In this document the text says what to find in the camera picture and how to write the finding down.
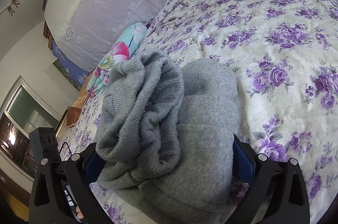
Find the white wall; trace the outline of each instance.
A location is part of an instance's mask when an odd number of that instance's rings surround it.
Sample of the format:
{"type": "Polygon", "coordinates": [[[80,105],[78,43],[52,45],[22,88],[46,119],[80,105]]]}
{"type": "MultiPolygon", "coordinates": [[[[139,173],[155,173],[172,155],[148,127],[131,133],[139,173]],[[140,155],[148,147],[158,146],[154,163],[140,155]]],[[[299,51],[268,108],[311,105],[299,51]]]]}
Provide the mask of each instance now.
{"type": "MultiPolygon", "coordinates": [[[[29,31],[0,61],[0,105],[21,75],[41,99],[62,116],[67,106],[71,106],[75,101],[77,91],[74,91],[70,84],[69,88],[63,87],[61,91],[45,73],[56,58],[48,48],[48,40],[42,35],[43,26],[44,22],[41,22],[29,31]]],[[[32,180],[19,173],[2,152],[0,152],[0,168],[18,185],[30,192],[32,180]]]]}

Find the bed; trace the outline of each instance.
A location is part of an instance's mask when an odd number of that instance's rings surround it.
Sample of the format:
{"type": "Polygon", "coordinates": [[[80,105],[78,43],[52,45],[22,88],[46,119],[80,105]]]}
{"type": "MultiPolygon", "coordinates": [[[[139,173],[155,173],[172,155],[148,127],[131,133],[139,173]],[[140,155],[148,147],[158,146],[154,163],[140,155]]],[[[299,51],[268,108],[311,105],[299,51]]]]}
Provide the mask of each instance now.
{"type": "MultiPolygon", "coordinates": [[[[180,67],[207,57],[233,69],[238,137],[274,160],[298,159],[312,224],[338,192],[337,6],[338,0],[167,0],[139,48],[161,49],[180,67]]],[[[60,141],[72,153],[93,141],[103,97],[88,99],[77,126],[60,141]]],[[[63,159],[69,156],[62,151],[63,159]]],[[[90,187],[114,223],[153,223],[113,191],[90,187]]],[[[220,223],[246,190],[233,181],[220,223]]]]}

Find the brown leather object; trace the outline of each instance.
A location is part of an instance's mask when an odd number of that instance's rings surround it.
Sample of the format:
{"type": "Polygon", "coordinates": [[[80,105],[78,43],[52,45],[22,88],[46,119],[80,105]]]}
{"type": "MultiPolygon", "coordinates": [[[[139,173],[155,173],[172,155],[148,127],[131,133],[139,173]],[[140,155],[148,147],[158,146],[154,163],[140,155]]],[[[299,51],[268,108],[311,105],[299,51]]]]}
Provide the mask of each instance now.
{"type": "Polygon", "coordinates": [[[67,113],[67,127],[72,128],[76,126],[77,121],[80,118],[81,112],[83,107],[85,106],[88,98],[89,98],[89,92],[87,91],[87,84],[92,77],[94,71],[92,71],[86,78],[82,88],[79,91],[79,95],[77,96],[77,99],[72,104],[71,108],[69,109],[67,113]]]}

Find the black cable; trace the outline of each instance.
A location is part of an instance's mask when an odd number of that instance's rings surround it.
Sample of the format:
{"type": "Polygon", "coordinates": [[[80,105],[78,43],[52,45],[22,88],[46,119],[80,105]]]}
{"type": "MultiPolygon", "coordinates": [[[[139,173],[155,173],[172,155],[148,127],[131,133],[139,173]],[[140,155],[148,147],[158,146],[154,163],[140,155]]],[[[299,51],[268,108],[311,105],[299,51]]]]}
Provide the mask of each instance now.
{"type": "Polygon", "coordinates": [[[72,152],[71,152],[70,147],[69,147],[69,145],[68,145],[67,142],[63,142],[63,144],[62,144],[62,146],[61,146],[61,149],[60,149],[60,151],[59,151],[59,154],[61,153],[61,151],[62,151],[62,149],[63,149],[63,147],[64,147],[65,144],[67,145],[68,150],[69,150],[69,152],[70,152],[70,155],[72,156],[72,152]]]}

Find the hand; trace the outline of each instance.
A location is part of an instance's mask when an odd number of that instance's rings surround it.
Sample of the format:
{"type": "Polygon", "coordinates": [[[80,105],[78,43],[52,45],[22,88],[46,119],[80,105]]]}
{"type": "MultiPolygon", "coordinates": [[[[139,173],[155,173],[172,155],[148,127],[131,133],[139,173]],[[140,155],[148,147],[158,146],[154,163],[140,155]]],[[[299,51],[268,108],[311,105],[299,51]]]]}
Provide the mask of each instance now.
{"type": "Polygon", "coordinates": [[[76,212],[77,212],[77,218],[80,220],[82,218],[84,218],[83,214],[80,211],[79,206],[76,206],[76,212]]]}

